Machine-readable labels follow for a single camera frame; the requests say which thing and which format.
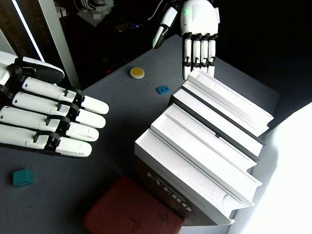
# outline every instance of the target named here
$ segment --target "yellow round object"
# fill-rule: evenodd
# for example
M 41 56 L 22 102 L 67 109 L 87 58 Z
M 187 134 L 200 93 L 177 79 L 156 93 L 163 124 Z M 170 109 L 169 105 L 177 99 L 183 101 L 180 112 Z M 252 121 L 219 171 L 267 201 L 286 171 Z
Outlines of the yellow round object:
M 142 68 L 134 67 L 130 70 L 130 76 L 134 79 L 142 79 L 144 75 L 144 70 Z

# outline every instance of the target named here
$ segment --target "teal cube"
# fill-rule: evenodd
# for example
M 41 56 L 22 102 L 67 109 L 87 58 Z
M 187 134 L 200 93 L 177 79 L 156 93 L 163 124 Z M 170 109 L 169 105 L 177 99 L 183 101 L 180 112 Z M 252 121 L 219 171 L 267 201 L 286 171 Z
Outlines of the teal cube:
M 33 172 L 28 169 L 13 172 L 13 185 L 23 187 L 34 182 Z

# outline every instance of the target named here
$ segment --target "blue small object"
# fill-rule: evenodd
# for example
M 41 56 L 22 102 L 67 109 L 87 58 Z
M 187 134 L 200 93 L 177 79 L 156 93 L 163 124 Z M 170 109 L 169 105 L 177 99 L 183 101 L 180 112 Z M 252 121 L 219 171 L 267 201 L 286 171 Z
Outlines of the blue small object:
M 13 185 L 23 187 L 34 182 L 33 172 L 28 169 L 13 172 Z
M 165 94 L 170 91 L 168 86 L 161 86 L 159 88 L 156 88 L 156 90 L 159 94 Z

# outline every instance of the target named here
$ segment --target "dark gray tabletop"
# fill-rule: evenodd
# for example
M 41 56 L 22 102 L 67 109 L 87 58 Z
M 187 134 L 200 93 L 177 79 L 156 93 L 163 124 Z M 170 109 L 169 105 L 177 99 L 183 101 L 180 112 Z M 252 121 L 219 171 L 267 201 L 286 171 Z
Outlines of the dark gray tabletop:
M 166 108 L 170 94 L 182 83 L 181 38 L 173 36 L 84 91 L 107 102 L 107 125 L 93 152 L 77 159 L 0 148 L 1 234 L 87 234 L 82 218 L 108 187 L 132 170 L 134 141 Z M 248 75 L 216 60 L 215 77 L 273 114 L 278 94 Z M 145 77 L 132 79 L 131 68 Z M 167 85 L 171 92 L 159 95 Z M 31 186 L 12 186 L 12 172 L 28 168 Z M 183 227 L 181 233 L 226 233 L 228 227 Z

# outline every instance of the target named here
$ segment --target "dark red cover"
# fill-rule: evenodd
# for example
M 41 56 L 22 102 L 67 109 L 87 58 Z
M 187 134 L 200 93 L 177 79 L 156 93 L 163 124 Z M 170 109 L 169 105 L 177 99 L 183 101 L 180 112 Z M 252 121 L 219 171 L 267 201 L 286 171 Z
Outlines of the dark red cover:
M 123 176 L 84 217 L 93 234 L 178 234 L 184 220 Z

